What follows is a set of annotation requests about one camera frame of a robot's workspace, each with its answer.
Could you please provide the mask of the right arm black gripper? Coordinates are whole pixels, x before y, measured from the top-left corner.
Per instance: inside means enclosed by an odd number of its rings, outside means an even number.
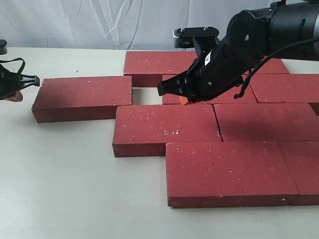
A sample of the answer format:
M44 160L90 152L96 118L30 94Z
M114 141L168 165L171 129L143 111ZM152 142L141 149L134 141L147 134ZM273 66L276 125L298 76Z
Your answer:
M209 101L243 84L242 74L265 56L267 37L194 37L197 59L188 69L158 86L159 96L177 95L182 105Z

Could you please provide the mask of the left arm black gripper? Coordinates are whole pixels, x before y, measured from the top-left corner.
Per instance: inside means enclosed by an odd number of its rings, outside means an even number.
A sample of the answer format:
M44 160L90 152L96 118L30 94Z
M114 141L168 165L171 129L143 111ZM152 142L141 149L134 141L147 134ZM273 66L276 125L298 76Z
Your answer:
M20 92L22 88L30 86L40 86L40 78L36 75L21 75L6 69L0 65L0 99L9 102L21 102L23 95Z

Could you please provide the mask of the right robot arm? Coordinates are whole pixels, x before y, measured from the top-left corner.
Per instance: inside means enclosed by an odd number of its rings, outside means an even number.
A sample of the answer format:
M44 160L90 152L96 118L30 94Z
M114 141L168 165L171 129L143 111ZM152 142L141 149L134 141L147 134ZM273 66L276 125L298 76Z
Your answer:
M284 0L268 8L245 9L228 23L224 38L214 27L174 30L176 48L193 48L196 59L184 72L161 81L160 96L185 97L188 103L210 101L234 87L244 96L252 76L270 59L319 59L319 3Z

